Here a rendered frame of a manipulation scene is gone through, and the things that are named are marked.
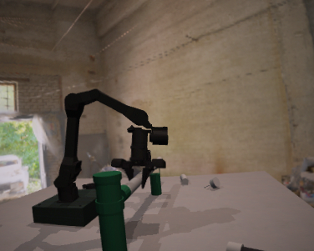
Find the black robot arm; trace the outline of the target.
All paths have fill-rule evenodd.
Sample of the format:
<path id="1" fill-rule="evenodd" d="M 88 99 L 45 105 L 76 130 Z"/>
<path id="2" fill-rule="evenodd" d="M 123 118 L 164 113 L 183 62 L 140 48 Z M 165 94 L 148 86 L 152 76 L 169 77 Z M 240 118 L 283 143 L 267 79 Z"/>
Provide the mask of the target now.
<path id="1" fill-rule="evenodd" d="M 152 127 L 148 114 L 141 109 L 130 107 L 120 101 L 111 98 L 99 89 L 93 89 L 83 93 L 70 93 L 64 99 L 64 109 L 67 115 L 67 127 L 65 135 L 65 153 L 60 166 L 58 177 L 54 180 L 54 185 L 58 190 L 57 203 L 72 203 L 79 198 L 78 187 L 76 187 L 77 177 L 82 171 L 82 161 L 78 160 L 78 135 L 79 119 L 84 111 L 84 106 L 94 101 L 99 101 L 115 111 L 122 113 L 127 119 L 138 126 L 147 129 L 135 128 L 131 125 L 127 128 L 128 133 L 132 133 L 132 143 L 146 143 L 152 145 L 168 145 L 168 127 Z M 132 144 L 131 143 L 131 144 Z"/>

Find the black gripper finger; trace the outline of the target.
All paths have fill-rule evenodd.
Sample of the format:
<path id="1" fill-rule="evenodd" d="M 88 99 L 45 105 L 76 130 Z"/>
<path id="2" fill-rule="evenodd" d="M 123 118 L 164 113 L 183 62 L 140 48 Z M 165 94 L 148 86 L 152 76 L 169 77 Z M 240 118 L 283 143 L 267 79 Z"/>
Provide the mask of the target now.
<path id="1" fill-rule="evenodd" d="M 133 173 L 134 173 L 134 169 L 133 168 L 122 168 L 125 170 L 125 172 L 127 173 L 127 176 L 129 178 L 129 181 L 132 180 L 133 178 Z"/>
<path id="2" fill-rule="evenodd" d="M 152 170 L 154 170 L 154 168 L 143 168 L 141 188 L 144 188 L 146 180 Z"/>

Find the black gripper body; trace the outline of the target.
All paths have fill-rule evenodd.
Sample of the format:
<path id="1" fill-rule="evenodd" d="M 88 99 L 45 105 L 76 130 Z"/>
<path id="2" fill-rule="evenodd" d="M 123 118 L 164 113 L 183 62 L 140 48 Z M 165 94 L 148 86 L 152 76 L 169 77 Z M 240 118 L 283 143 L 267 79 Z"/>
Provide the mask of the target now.
<path id="1" fill-rule="evenodd" d="M 132 166 L 166 168 L 166 162 L 163 159 L 152 159 L 152 162 L 147 162 L 148 149 L 146 143 L 132 143 L 130 149 L 131 157 L 129 161 L 123 158 L 114 158 L 111 162 L 111 166 L 116 168 L 132 168 Z"/>

